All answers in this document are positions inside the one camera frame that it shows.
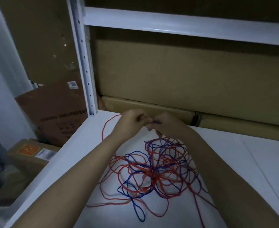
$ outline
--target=person's right arm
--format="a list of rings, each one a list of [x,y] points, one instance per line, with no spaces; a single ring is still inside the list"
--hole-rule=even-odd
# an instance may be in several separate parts
[[[279,228],[279,216],[268,203],[189,126],[168,113],[154,118],[148,130],[182,141],[228,227]]]

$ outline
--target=person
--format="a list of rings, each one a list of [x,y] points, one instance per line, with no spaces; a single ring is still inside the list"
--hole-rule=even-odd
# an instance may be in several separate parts
[[[13,227],[72,228],[116,150],[143,126],[185,144],[228,227],[279,227],[279,216],[195,130],[168,113],[152,119],[142,110],[123,113],[111,134],[42,193]]]

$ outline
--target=person's left hand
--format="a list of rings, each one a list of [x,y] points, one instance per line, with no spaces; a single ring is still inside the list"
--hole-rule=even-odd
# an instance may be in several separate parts
[[[122,114],[111,135],[124,143],[133,138],[143,126],[152,121],[153,119],[149,118],[143,110],[128,110]]]

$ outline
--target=barcode sticker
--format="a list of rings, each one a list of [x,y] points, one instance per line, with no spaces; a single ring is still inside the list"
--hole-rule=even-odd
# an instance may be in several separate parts
[[[42,150],[39,151],[39,153],[37,153],[35,155],[35,157],[37,158],[41,158],[43,160],[46,160],[46,161],[50,161],[51,158],[56,154],[56,152],[52,151],[52,150],[49,150],[49,149],[45,149],[43,148]]]
[[[75,81],[68,81],[68,85],[71,90],[78,89],[78,85]]]

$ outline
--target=orange label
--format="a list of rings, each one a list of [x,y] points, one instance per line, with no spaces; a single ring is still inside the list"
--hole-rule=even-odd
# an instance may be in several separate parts
[[[37,147],[37,146],[25,144],[20,148],[19,153],[33,156],[38,150],[39,150],[39,147]]]

